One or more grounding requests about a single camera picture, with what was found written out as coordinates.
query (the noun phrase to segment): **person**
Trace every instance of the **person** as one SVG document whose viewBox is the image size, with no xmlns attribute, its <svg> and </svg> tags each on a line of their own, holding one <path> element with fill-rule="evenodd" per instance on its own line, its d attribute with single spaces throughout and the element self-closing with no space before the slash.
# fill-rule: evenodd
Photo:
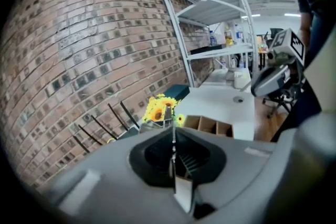
<svg viewBox="0 0 336 224">
<path fill-rule="evenodd" d="M 301 13 L 298 36 L 306 46 L 305 68 L 307 68 L 323 47 L 335 25 L 336 0 L 298 0 L 298 4 Z M 303 89 L 304 93 L 272 138 L 272 142 L 278 141 L 284 130 L 298 127 L 307 118 L 321 111 L 319 102 L 308 82 L 305 83 Z"/>
</svg>

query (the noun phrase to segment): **black rod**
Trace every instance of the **black rod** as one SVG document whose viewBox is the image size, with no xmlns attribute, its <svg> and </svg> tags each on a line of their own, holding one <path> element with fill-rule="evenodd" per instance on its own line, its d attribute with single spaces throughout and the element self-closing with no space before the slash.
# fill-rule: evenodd
<svg viewBox="0 0 336 224">
<path fill-rule="evenodd" d="M 124 109 L 124 111 L 126 112 L 127 116 L 131 119 L 131 121 L 136 125 L 136 127 L 138 127 L 138 129 L 140 129 L 138 123 L 132 117 L 131 113 L 127 110 L 127 108 L 124 106 L 124 104 L 122 103 L 122 101 L 120 102 L 120 105 Z"/>
<path fill-rule="evenodd" d="M 83 131 L 83 132 L 85 132 L 93 141 L 95 141 L 95 142 L 97 142 L 99 145 L 103 145 L 102 143 L 100 143 L 97 139 L 95 139 L 91 134 L 89 134 L 82 126 L 80 126 L 80 125 L 78 125 L 78 127 L 80 127 L 81 128 L 81 130 Z"/>
<path fill-rule="evenodd" d="M 114 138 L 115 140 L 118 140 L 118 138 L 116 136 L 114 136 L 112 133 L 109 132 L 109 130 L 107 130 L 94 116 L 91 115 L 91 117 L 94 119 L 95 122 L 97 122 L 99 124 L 100 127 L 102 127 L 105 132 L 107 132 L 112 138 Z"/>
<path fill-rule="evenodd" d="M 117 120 L 120 122 L 120 124 L 125 128 L 126 131 L 128 131 L 128 128 L 126 127 L 125 124 L 123 124 L 123 122 L 121 121 L 121 119 L 118 117 L 118 115 L 116 114 L 116 112 L 113 110 L 113 108 L 111 107 L 110 104 L 107 104 L 110 108 L 110 110 L 112 110 L 114 116 L 116 116 Z"/>
<path fill-rule="evenodd" d="M 84 151 L 86 151 L 87 153 L 90 153 L 90 151 L 79 141 L 79 139 L 76 136 L 73 135 L 72 137 L 73 139 L 76 140 L 76 142 L 82 147 Z"/>
</svg>

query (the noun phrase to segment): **shelving unit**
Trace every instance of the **shelving unit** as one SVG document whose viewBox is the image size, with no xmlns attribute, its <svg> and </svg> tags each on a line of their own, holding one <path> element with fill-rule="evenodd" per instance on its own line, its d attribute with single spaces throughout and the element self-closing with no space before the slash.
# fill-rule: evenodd
<svg viewBox="0 0 336 224">
<path fill-rule="evenodd" d="M 191 68 L 191 60 L 213 58 L 224 55 L 246 54 L 253 52 L 253 73 L 258 70 L 258 48 L 256 35 L 253 28 L 251 10 L 247 0 L 188 0 L 191 4 L 185 9 L 175 12 L 170 0 L 164 0 L 169 15 L 172 20 L 174 30 L 176 32 L 177 41 L 180 46 L 181 55 L 191 87 L 195 87 L 193 72 Z M 227 22 L 234 19 L 240 19 L 242 15 L 247 16 L 250 34 L 252 36 L 251 44 L 240 44 L 219 50 L 202 52 L 189 55 L 185 46 L 185 42 L 180 29 L 180 23 L 193 24 L 200 27 Z"/>
</svg>

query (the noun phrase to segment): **yellow artificial flower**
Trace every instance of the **yellow artificial flower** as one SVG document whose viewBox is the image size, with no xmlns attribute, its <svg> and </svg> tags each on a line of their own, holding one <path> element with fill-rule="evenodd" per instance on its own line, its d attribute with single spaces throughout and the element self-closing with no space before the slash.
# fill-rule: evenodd
<svg viewBox="0 0 336 224">
<path fill-rule="evenodd" d="M 177 117 L 176 117 L 176 123 L 179 127 L 182 127 L 183 124 L 184 124 L 184 121 L 185 121 L 185 116 L 182 115 L 182 114 L 179 114 Z"/>
<path fill-rule="evenodd" d="M 150 111 L 148 118 L 152 121 L 163 121 L 165 112 L 166 112 L 166 106 L 157 104 Z"/>
<path fill-rule="evenodd" d="M 163 97 L 159 99 L 159 103 L 173 109 L 176 106 L 177 101 L 174 98 Z"/>
</svg>

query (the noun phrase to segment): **wooden floor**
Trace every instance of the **wooden floor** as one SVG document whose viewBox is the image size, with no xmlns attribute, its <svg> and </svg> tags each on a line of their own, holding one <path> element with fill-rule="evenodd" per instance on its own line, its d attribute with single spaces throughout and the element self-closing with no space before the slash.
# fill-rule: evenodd
<svg viewBox="0 0 336 224">
<path fill-rule="evenodd" d="M 279 109 L 271 119 L 267 118 L 267 114 L 275 104 L 267 101 L 263 104 L 262 98 L 255 99 L 255 136 L 254 140 L 269 142 L 285 121 L 288 113 L 284 109 Z"/>
</svg>

